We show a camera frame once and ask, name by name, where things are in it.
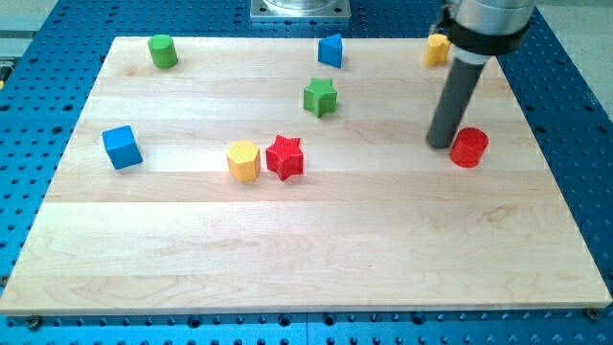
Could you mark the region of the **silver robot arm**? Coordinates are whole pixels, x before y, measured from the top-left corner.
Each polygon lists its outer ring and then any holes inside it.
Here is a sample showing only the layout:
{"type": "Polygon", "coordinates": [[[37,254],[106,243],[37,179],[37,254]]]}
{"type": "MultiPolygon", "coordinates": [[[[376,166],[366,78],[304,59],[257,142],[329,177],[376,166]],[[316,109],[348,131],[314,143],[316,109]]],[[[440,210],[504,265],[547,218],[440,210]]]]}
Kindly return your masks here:
{"type": "Polygon", "coordinates": [[[430,33],[445,34],[456,59],[484,65],[521,47],[534,9],[534,0],[443,0],[430,33]]]}

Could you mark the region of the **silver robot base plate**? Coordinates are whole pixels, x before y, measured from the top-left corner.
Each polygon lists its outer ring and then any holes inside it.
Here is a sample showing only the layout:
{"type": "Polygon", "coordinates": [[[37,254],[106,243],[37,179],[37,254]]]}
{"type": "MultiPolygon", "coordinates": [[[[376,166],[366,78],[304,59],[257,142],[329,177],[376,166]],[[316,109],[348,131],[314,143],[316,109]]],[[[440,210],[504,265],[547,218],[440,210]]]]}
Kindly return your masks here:
{"type": "Polygon", "coordinates": [[[250,17],[259,21],[352,17],[349,0],[250,0],[250,17]]]}

